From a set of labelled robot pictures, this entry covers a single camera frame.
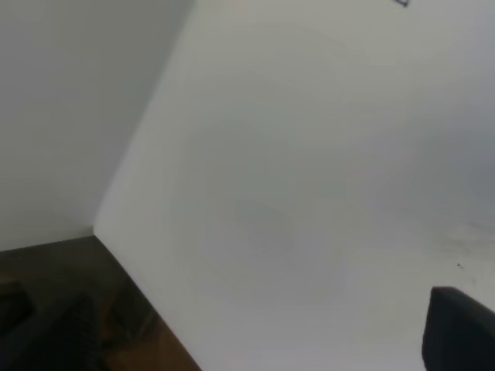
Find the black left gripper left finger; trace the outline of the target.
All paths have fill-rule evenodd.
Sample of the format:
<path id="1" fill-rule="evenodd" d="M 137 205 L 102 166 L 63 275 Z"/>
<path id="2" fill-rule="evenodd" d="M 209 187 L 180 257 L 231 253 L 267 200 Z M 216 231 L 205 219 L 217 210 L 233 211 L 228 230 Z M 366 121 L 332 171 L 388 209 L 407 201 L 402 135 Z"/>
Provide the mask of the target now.
<path id="1" fill-rule="evenodd" d="M 2 370 L 98 370 L 99 322 L 93 300 L 71 295 L 1 337 Z"/>

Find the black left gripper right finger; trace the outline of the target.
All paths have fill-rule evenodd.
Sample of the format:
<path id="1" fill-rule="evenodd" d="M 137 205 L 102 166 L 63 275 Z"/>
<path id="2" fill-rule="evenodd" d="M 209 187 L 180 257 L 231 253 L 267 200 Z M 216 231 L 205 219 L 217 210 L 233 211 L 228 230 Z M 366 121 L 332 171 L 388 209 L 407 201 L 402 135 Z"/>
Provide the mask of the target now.
<path id="1" fill-rule="evenodd" d="M 452 287 L 433 287 L 422 338 L 425 369 L 494 369 L 494 312 Z"/>

